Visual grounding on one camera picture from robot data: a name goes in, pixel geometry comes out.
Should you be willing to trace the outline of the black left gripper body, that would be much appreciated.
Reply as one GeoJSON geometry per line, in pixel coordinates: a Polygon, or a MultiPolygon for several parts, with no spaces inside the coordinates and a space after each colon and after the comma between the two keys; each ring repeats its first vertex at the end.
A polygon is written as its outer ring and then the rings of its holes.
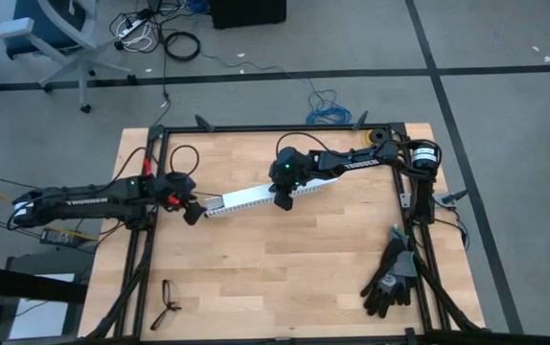
{"type": "Polygon", "coordinates": [[[182,217],[188,225],[195,225],[206,212],[206,208],[197,201],[197,196],[193,193],[176,193],[173,198],[174,209],[183,212],[182,217]]]}

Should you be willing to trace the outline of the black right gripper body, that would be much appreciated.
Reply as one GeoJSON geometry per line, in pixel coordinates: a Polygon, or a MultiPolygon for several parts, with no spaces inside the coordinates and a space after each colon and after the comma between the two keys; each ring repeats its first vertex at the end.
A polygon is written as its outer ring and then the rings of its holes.
{"type": "Polygon", "coordinates": [[[274,204],[285,211],[290,211],[293,207],[293,197],[291,193],[300,185],[301,183],[299,181],[293,181],[287,184],[273,183],[269,191],[275,194],[274,204]]]}

